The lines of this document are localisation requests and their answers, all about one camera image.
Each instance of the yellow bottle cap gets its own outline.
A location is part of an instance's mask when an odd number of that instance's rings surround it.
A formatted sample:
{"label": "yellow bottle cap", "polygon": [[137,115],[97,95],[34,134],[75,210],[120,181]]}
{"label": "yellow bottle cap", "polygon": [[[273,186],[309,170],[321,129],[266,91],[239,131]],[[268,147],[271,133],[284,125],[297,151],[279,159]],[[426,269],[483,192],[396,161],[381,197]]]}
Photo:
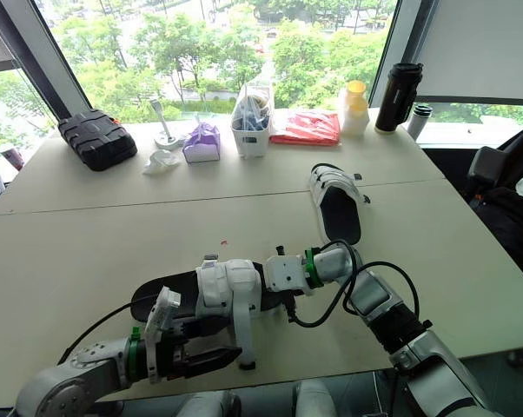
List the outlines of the yellow bottle cap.
{"label": "yellow bottle cap", "polygon": [[366,84],[359,80],[351,81],[347,84],[347,93],[354,96],[361,96],[366,91]]}

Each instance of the black thermos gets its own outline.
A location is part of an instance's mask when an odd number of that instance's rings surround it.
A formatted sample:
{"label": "black thermos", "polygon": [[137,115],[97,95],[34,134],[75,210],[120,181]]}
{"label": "black thermos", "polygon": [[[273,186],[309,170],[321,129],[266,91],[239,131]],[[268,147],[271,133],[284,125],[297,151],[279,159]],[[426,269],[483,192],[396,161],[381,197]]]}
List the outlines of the black thermos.
{"label": "black thermos", "polygon": [[421,63],[396,63],[389,72],[389,82],[381,102],[375,129],[391,133],[408,119],[416,98],[416,87],[421,81]]}

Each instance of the red plastic bag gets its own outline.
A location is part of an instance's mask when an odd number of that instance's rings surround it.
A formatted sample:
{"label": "red plastic bag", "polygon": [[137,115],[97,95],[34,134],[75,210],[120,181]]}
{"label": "red plastic bag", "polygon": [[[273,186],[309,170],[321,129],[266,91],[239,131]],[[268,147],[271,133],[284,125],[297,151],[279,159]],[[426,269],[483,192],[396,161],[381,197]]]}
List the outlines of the red plastic bag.
{"label": "red plastic bag", "polygon": [[275,111],[273,143],[334,146],[339,143],[339,117],[327,110]]}

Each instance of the black cable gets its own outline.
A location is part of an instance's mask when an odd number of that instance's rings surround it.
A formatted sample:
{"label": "black cable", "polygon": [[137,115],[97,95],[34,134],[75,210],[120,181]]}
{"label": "black cable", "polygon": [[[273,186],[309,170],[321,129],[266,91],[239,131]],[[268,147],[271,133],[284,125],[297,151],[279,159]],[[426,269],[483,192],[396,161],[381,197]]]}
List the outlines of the black cable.
{"label": "black cable", "polygon": [[122,312],[123,310],[129,308],[129,307],[132,307],[136,304],[139,304],[141,302],[144,302],[144,301],[147,301],[147,300],[151,300],[151,299],[155,299],[157,298],[157,295],[148,295],[147,297],[143,297],[143,298],[139,298],[137,300],[134,300],[134,301],[131,301],[131,302],[127,302],[126,304],[124,304],[123,306],[111,311],[109,314],[105,315],[102,319],[96,321],[94,324],[92,324],[84,333],[82,333],[78,339],[76,339],[69,347],[66,348],[66,350],[64,351],[63,353],[63,356],[61,356],[61,359],[59,360],[59,362],[57,363],[57,365],[61,365],[63,362],[65,362],[68,358],[69,358],[69,355],[70,353],[75,349],[76,346],[78,346],[78,344],[88,335],[90,334],[91,332],[93,332],[96,328],[98,328],[99,326],[101,326],[104,322],[106,322],[108,319],[110,319],[111,317],[113,317],[114,315],[117,315],[119,314],[120,312]]}
{"label": "black cable", "polygon": [[393,417],[394,399],[397,394],[397,385],[399,385],[399,374],[394,373],[393,384],[391,386],[391,399],[389,400],[389,416]]}
{"label": "black cable", "polygon": [[[324,248],[330,246],[331,244],[334,244],[334,242],[338,242],[338,241],[330,242]],[[355,265],[355,263],[356,263],[356,260],[355,260],[355,258],[353,258],[353,265]],[[354,285],[356,284],[356,277],[358,276],[358,274],[360,272],[364,271],[365,269],[368,269],[371,267],[378,267],[378,266],[389,267],[391,269],[394,269],[395,271],[397,271],[399,274],[402,275],[402,277],[405,279],[408,286],[410,287],[410,291],[412,292],[412,296],[414,298],[414,314],[416,315],[416,318],[419,318],[420,317],[420,300],[418,298],[418,293],[416,292],[416,287],[414,286],[414,283],[412,282],[412,280],[410,279],[408,274],[406,272],[404,272],[404,270],[401,267],[398,267],[391,262],[374,261],[374,262],[369,262],[365,265],[362,265],[360,268],[356,269],[356,271],[352,275],[350,275],[346,281],[343,282],[343,284],[339,288],[339,291],[337,291],[337,294],[335,295],[334,299],[329,304],[329,307],[327,308],[327,310],[325,310],[325,313],[323,313],[323,315],[318,320],[313,321],[311,323],[302,321],[296,316],[294,310],[291,310],[291,312],[290,312],[290,320],[303,328],[317,328],[318,326],[323,324],[325,322],[325,320],[328,319],[328,317],[331,315],[334,308],[336,307],[337,303],[339,302],[339,299],[341,298],[342,293],[348,287],[348,290],[345,293],[345,298],[343,300],[343,307],[345,307],[345,305],[347,304],[347,302],[350,299],[350,296],[352,295],[352,292],[354,290]]]}
{"label": "black cable", "polygon": [[[359,268],[358,271],[356,271],[356,274],[359,274],[364,269],[368,269],[371,267],[388,267],[388,268],[394,269],[395,271],[397,271],[399,274],[402,275],[402,277],[405,279],[408,286],[410,287],[410,292],[412,293],[412,298],[414,300],[414,314],[415,314],[416,318],[419,319],[420,318],[420,299],[418,298],[418,292],[416,291],[416,287],[414,286],[414,283],[412,282],[412,280],[410,279],[408,274],[406,272],[404,272],[404,270],[401,267],[398,267],[394,263],[387,262],[387,261],[368,262],[366,265],[363,265],[361,268]],[[352,289],[354,289],[354,286],[352,286],[352,288],[349,288],[349,289],[350,289],[350,294],[348,294],[348,298],[350,298],[350,295],[352,294]]]}
{"label": "black cable", "polygon": [[[341,244],[342,246],[345,247],[345,249],[348,251],[348,253],[350,254],[350,259],[352,261],[352,270],[353,270],[353,273],[354,271],[358,268],[358,264],[356,263],[356,254],[354,253],[354,250],[352,249],[352,246],[350,246],[350,243],[348,243],[346,240],[344,239],[335,239],[325,245],[323,245],[321,247],[321,250],[325,250],[327,248],[329,248],[330,246],[333,246],[335,244]],[[351,281],[351,288],[354,288],[354,282],[355,280],[352,280]],[[346,297],[342,300],[342,308],[349,314],[352,314],[352,315],[358,315],[358,313],[356,313],[356,310],[350,308],[348,306],[348,299],[350,297]]]}
{"label": "black cable", "polygon": [[335,297],[331,301],[331,304],[329,304],[328,309],[325,311],[325,313],[323,313],[323,315],[318,320],[313,321],[311,323],[308,323],[308,322],[300,320],[296,316],[294,310],[291,310],[289,312],[291,321],[293,321],[294,323],[298,324],[299,326],[301,326],[303,328],[317,328],[318,326],[323,324],[325,322],[325,320],[327,320],[328,317],[331,315],[331,313],[333,313],[334,308],[336,307],[337,303],[341,299],[342,293],[345,291],[345,289],[347,288],[348,284],[351,281],[352,282],[356,281],[356,274],[354,273],[354,271],[356,270],[356,254],[354,253],[354,250],[352,249],[352,246],[350,246],[350,243],[348,243],[344,239],[335,239],[335,240],[333,240],[333,241],[323,245],[321,247],[321,251],[323,251],[323,250],[325,250],[325,249],[327,249],[327,248],[329,248],[329,247],[331,247],[333,245],[337,245],[337,244],[340,244],[340,245],[344,246],[345,249],[350,254],[350,259],[352,261],[353,273],[348,277],[348,279],[346,281],[344,281],[342,283],[341,288],[339,288],[339,291],[337,291],[337,294],[335,295]]}

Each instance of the purple tissue box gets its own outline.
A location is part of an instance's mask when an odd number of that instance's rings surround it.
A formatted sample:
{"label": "purple tissue box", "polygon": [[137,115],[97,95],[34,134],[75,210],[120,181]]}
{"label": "purple tissue box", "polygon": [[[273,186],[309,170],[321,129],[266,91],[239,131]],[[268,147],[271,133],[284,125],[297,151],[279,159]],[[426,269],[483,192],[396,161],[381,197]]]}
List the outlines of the purple tissue box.
{"label": "purple tissue box", "polygon": [[220,148],[219,129],[216,126],[202,122],[182,145],[182,153],[188,163],[219,161]]}

